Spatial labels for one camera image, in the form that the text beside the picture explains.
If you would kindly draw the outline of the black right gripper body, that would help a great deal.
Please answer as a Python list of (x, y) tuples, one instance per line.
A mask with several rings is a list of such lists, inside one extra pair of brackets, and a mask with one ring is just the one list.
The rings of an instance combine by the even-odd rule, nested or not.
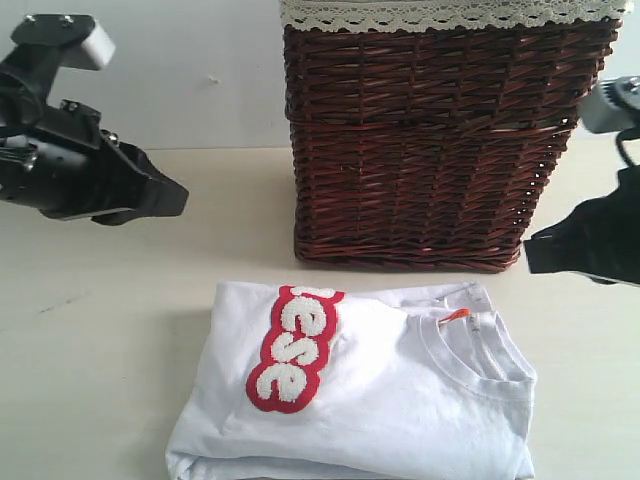
[(639, 285), (639, 168), (617, 173), (609, 195), (586, 200), (569, 216), (568, 270), (596, 282)]

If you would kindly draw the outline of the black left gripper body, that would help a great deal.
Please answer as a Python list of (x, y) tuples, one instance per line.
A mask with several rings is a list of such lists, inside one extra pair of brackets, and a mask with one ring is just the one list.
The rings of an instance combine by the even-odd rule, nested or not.
[(47, 99), (58, 47), (21, 45), (1, 62), (1, 199), (56, 220), (121, 225), (148, 213), (149, 176), (100, 128), (98, 111)]

